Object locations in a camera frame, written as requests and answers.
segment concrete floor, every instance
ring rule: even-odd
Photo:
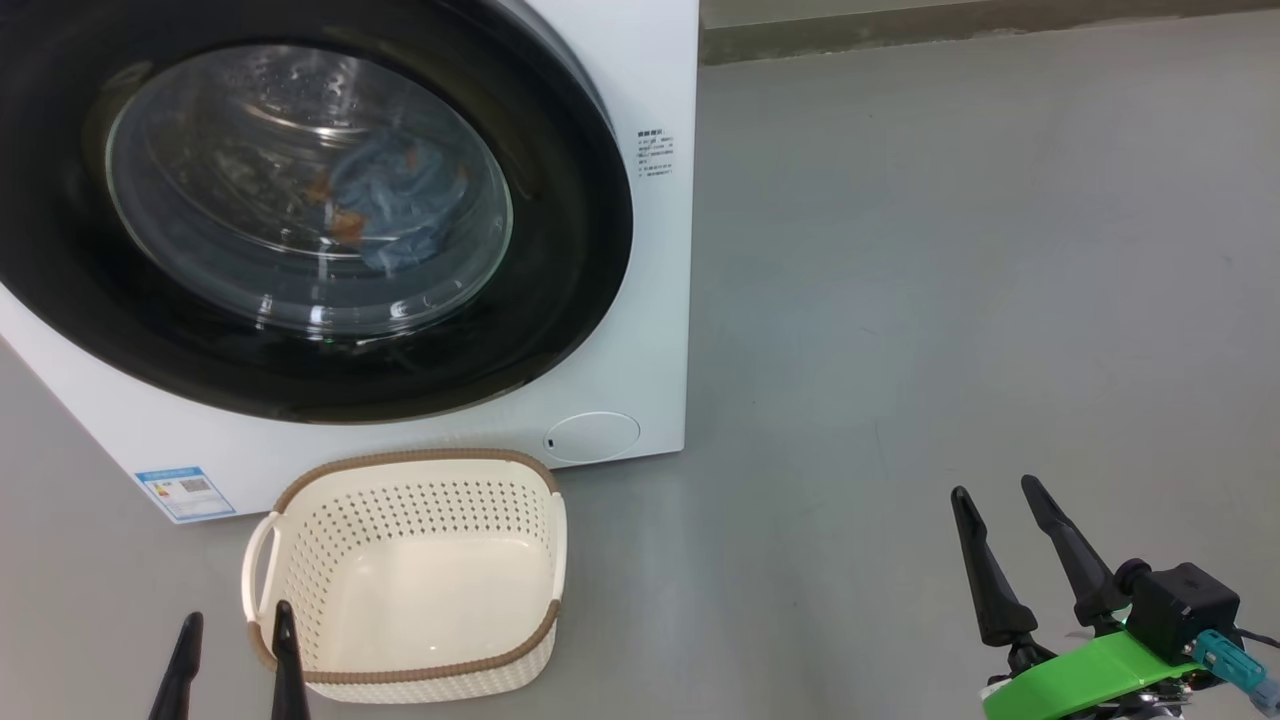
[[[1276,37],[1260,14],[704,73],[687,451],[562,474],[532,685],[314,717],[975,720],[1004,660],[952,486],[1041,642],[1078,642],[1023,473],[1112,564],[1194,561],[1280,630]],[[200,609],[192,717],[265,717],[255,519],[169,525],[5,352],[0,388],[0,715],[145,716]],[[1220,689],[1190,716],[1253,715]]]

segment circular panel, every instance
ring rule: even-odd
[[[561,420],[543,445],[566,462],[600,462],[626,452],[640,439],[640,423],[618,413],[584,413]]]

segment washing machine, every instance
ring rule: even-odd
[[[358,455],[677,451],[696,27],[0,0],[0,334],[175,523]]]

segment brown basket rim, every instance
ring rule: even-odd
[[[289,506],[289,502],[297,497],[302,488],[310,486],[311,483],[319,480],[325,475],[332,475],[333,473],[339,473],[343,470],[355,470],[360,468],[371,468],[374,465],[390,465],[397,462],[419,462],[422,460],[506,460],[509,462],[520,462],[539,474],[543,482],[547,483],[547,489],[552,495],[559,492],[556,486],[556,478],[552,471],[532,456],[525,455],[524,452],[517,452],[515,450],[489,450],[489,448],[461,448],[461,450],[412,450],[402,452],[380,452],[376,455],[362,455],[358,457],[349,457],[347,460],[337,460],[334,462],[326,462],[303,473],[297,480],[280,493],[280,498],[275,501],[275,507],[273,511],[283,515]],[[553,600],[547,606],[547,614],[543,616],[543,621],[539,623],[538,628],[534,630],[525,642],[520,643],[515,648],[503,652],[502,655],[494,655],[492,657],[485,657],[481,660],[471,660],[467,662],[454,662],[452,665],[438,665],[434,667],[421,667],[416,670],[389,670],[381,673],[334,673],[328,670],[303,670],[302,679],[307,683],[319,683],[326,685],[385,685],[396,683],[417,683],[422,680],[439,680],[443,678],[456,678],[458,675],[467,675],[471,673],[483,673],[485,670],[497,670],[506,665],[511,665],[517,660],[525,657],[534,651],[544,639],[547,634],[550,633],[552,628],[556,625],[556,620],[559,616],[561,601]],[[250,644],[253,646],[253,653],[262,665],[275,673],[276,660],[271,655],[270,648],[266,647],[266,641],[262,639],[262,626],[257,621],[248,623],[248,635]]]
[[[462,450],[407,450],[401,452],[379,452],[376,455],[361,455],[357,457],[348,457],[346,460],[334,460],[333,462],[325,462],[319,468],[307,470],[302,474],[302,477],[293,480],[289,487],[284,488],[284,492],[280,493],[280,498],[275,501],[275,506],[271,507],[271,510],[283,515],[289,507],[289,502],[297,497],[300,492],[302,492],[302,488],[325,475],[332,475],[343,470],[372,468],[374,465],[396,465],[399,462],[420,462],[424,460],[506,460],[508,462],[518,462],[538,473],[543,482],[547,483],[547,489],[553,495],[559,492],[559,488],[556,486],[556,478],[552,475],[552,471],[547,468],[547,465],[543,465],[530,455],[525,455],[524,452],[517,452],[515,450],[492,450],[481,447]]]

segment white plastic basket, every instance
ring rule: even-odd
[[[289,486],[250,539],[250,641],[274,671],[275,605],[288,600],[303,679],[325,697],[410,703],[513,691],[550,660],[566,541],[554,478],[518,452],[330,462]]]

